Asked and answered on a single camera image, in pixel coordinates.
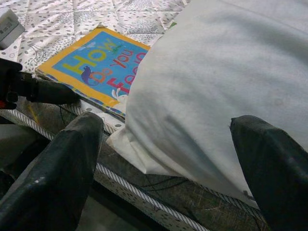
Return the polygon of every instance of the book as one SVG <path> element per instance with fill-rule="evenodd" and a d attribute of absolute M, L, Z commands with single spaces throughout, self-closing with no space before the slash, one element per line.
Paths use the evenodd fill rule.
<path fill-rule="evenodd" d="M 37 67 L 36 73 L 67 85 L 105 111 L 125 117 L 130 86 L 149 48 L 98 26 Z"/>

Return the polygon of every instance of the pillow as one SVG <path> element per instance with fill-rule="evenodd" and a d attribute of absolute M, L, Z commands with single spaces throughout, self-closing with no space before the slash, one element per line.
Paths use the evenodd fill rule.
<path fill-rule="evenodd" d="M 262 118 L 307 150 L 307 12 L 295 0 L 192 1 L 140 64 L 126 126 L 108 143 L 145 174 L 183 176 L 257 207 L 231 118 Z"/>

